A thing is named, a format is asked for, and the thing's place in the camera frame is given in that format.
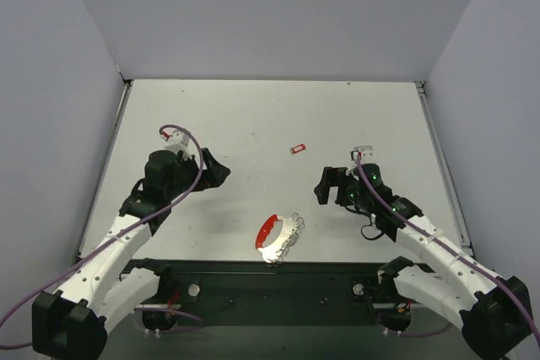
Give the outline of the red key tag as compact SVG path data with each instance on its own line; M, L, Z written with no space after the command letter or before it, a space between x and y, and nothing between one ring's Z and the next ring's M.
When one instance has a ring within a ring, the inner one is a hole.
M293 146L290 149L290 152L292 154L297 154L297 153L303 152L305 150L306 150L306 145L304 145L304 143L301 143L301 144L297 144L297 145Z

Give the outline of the red handled keyring holder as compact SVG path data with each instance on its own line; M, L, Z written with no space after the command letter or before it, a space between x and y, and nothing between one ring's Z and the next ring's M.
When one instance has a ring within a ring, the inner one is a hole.
M267 245L265 242L271 232L279 228L277 236ZM269 266L280 265L290 248L300 238L305 228L304 219L293 212L290 217L272 214L260 227L255 238L255 249L261 254L262 260Z

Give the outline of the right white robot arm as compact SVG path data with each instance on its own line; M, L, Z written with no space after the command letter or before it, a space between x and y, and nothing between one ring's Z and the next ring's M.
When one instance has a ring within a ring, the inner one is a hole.
M517 277L504 279L453 244L418 206L384 184L377 164L324 168L314 189L319 204L327 204L333 187L339 206L373 217L377 229L429 267L425 272L404 257L381 267L379 284L389 294L445 318L482 359L500 359L527 337L539 336L527 286Z

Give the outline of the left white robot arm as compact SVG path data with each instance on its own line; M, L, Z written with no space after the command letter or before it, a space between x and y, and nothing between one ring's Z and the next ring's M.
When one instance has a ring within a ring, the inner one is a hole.
M202 161L179 150L151 153L144 176L122 203L98 247L53 293L37 295L31 307L32 347L55 359L96 359L109 333L144 301L163 302L179 288L166 264L145 259L121 279L134 254L169 217L174 201L193 191L221 186L231 171L208 149Z

